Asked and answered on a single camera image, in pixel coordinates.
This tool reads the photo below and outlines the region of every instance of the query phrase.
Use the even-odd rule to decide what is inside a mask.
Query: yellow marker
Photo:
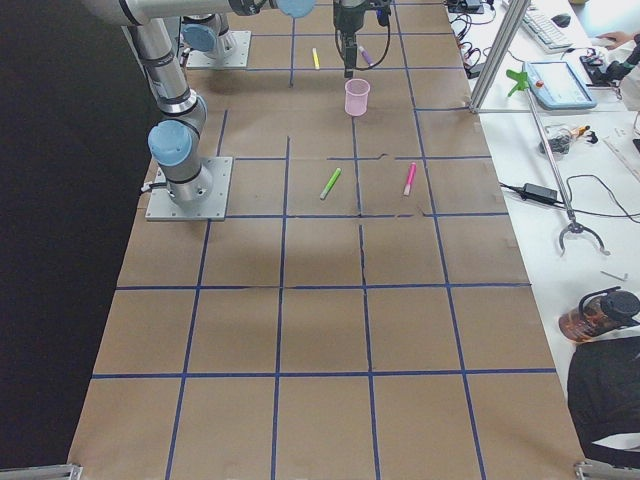
[[[311,49],[311,53],[313,53],[313,64],[316,67],[316,70],[320,70],[320,60],[318,60],[318,51],[316,47]]]

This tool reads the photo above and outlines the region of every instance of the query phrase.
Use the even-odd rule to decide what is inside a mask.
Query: water bottle
[[[562,315],[558,323],[565,337],[583,343],[611,330],[640,325],[632,318],[638,312],[638,297],[613,287],[585,295],[578,308]]]

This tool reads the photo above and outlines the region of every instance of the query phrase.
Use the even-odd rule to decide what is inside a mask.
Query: blue joint cap
[[[165,120],[149,132],[149,150],[164,167],[173,167],[184,162],[193,148],[189,128],[175,120]]]
[[[308,15],[316,5],[316,0],[278,0],[278,8],[282,13],[293,18]]]
[[[216,47],[216,34],[210,27],[205,25],[197,23],[183,25],[182,35],[185,42],[191,45],[191,48],[200,52],[210,52]]]

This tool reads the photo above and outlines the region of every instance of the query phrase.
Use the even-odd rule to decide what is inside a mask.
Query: plastic cup
[[[361,78],[352,78],[345,83],[344,111],[352,117],[363,115],[367,111],[369,90],[371,90],[369,82]]]

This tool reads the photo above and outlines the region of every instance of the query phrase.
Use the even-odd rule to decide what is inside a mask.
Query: grabber claw
[[[578,234],[578,233],[584,233],[584,232],[590,233],[591,235],[596,237],[596,241],[598,242],[598,245],[600,245],[600,252],[602,252],[603,255],[611,255],[611,252],[605,248],[604,242],[602,241],[602,238],[600,238],[600,235],[598,235],[595,231],[593,231],[589,227],[585,227],[584,225],[576,222],[575,220],[572,221],[565,228],[563,228],[562,231],[560,232],[560,238],[558,239],[558,241],[560,243],[560,250],[562,251],[562,253],[560,255],[561,256],[564,255],[564,252],[565,252],[564,236],[567,233],[576,233],[576,234]]]

